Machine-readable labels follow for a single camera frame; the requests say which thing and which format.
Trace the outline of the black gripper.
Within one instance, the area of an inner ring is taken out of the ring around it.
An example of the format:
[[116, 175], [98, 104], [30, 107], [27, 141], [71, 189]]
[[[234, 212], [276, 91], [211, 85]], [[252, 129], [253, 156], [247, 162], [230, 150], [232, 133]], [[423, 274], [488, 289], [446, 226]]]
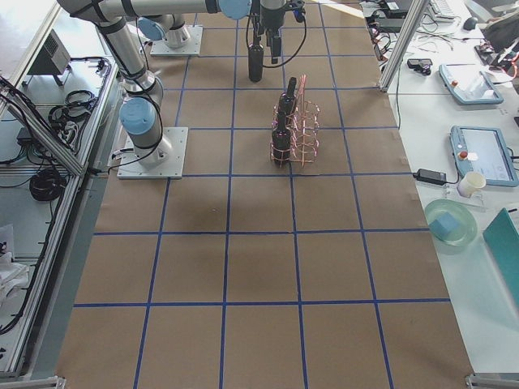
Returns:
[[287, 0], [260, 0], [260, 12], [251, 14], [253, 27], [253, 45], [260, 45], [260, 25], [270, 37], [271, 63], [277, 64], [281, 57], [281, 37], [277, 35], [285, 22], [285, 13], [289, 9]]

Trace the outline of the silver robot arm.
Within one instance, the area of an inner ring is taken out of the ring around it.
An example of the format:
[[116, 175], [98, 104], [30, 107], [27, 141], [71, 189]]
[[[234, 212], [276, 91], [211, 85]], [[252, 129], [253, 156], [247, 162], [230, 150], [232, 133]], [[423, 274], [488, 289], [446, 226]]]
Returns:
[[141, 16], [136, 24], [150, 41], [160, 41], [170, 49], [180, 49], [191, 39], [182, 15]]
[[168, 31], [183, 27], [185, 14], [223, 13], [229, 19], [247, 18], [253, 27], [253, 43], [248, 47], [249, 80], [262, 79], [264, 51], [260, 44], [266, 37], [271, 50], [271, 68], [280, 67], [281, 33], [285, 13], [292, 11], [299, 23], [306, 23], [303, 1], [60, 1], [58, 3], [69, 16], [88, 21], [96, 26], [109, 51], [113, 54], [130, 96], [145, 96], [156, 109], [160, 103], [152, 99], [151, 90], [158, 79], [148, 69], [142, 55], [131, 47], [127, 19], [145, 19], [159, 24]]

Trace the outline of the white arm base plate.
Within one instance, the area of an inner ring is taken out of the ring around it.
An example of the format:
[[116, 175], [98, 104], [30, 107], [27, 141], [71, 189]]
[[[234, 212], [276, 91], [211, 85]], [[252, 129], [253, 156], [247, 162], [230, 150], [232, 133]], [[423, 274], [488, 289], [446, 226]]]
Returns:
[[187, 127], [165, 127], [157, 149], [148, 151], [135, 148], [127, 136], [125, 147], [131, 150], [122, 155], [117, 177], [120, 179], [181, 179], [187, 147]]
[[202, 35], [201, 25], [183, 25], [169, 30], [163, 39], [154, 41], [150, 53], [155, 57], [199, 56]]

